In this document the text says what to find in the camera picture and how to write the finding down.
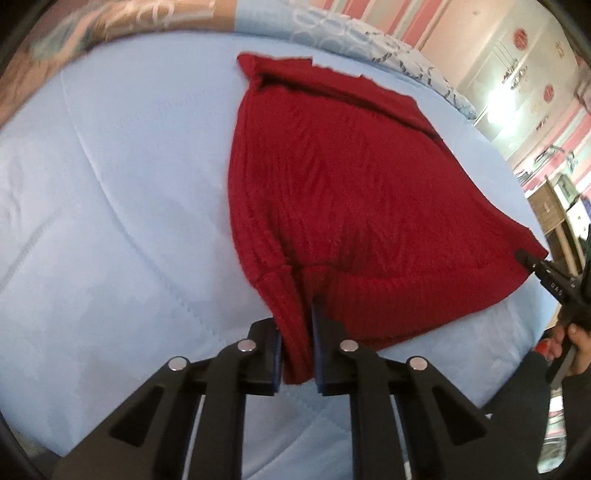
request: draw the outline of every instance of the ribbed knit fabric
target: ribbed knit fabric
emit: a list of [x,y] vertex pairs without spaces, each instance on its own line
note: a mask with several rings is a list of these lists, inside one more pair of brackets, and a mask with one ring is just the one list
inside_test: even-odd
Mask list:
[[310,59],[238,61],[250,86],[229,166],[232,235],[283,335],[288,382],[311,378],[314,296],[379,349],[507,297],[528,276],[515,250],[547,255],[413,98]]

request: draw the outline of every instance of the human hand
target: human hand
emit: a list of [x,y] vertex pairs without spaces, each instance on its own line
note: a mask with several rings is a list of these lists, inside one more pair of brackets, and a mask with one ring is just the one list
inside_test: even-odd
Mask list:
[[556,324],[553,330],[553,336],[548,344],[547,358],[554,360],[562,356],[562,345],[566,335],[569,336],[570,341],[578,349],[570,374],[579,375],[585,372],[591,364],[591,333],[585,331],[579,325],[571,323],[568,328],[565,328],[560,322]]

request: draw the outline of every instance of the striped wallpaper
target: striped wallpaper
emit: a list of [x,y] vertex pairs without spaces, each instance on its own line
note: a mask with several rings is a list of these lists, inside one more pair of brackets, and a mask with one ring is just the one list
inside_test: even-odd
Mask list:
[[[547,136],[544,145],[558,145],[566,151],[573,151],[577,159],[571,178],[579,193],[591,193],[591,115],[581,104],[574,102],[575,108],[569,108],[563,115],[566,120],[559,122],[558,132]],[[525,185],[524,190],[533,190],[551,177],[557,171],[566,167],[566,158],[557,153],[543,168],[541,168]]]
[[450,0],[304,0],[314,7],[359,18],[421,47]]

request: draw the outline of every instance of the silver screw head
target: silver screw head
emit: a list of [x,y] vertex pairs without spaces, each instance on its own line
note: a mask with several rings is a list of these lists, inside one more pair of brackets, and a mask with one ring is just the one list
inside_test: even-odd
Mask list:
[[241,352],[252,352],[256,348],[256,342],[254,340],[250,340],[250,338],[245,338],[244,340],[240,340],[238,342],[238,349]]
[[354,352],[359,348],[359,344],[355,340],[343,340],[340,343],[340,349],[343,352]]
[[179,372],[184,369],[189,363],[186,358],[182,356],[175,356],[168,361],[168,368],[173,372]]
[[422,356],[414,356],[410,359],[410,368],[413,370],[423,371],[429,364]]

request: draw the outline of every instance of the red decoration on wall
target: red decoration on wall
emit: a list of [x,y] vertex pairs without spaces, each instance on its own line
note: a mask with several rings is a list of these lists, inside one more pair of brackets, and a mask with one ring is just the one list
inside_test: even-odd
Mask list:
[[544,88],[544,101],[550,103],[554,99],[554,87],[552,85],[546,85]]
[[529,44],[527,32],[523,28],[518,28],[513,33],[513,45],[515,48],[520,51],[524,51],[527,49],[527,45]]

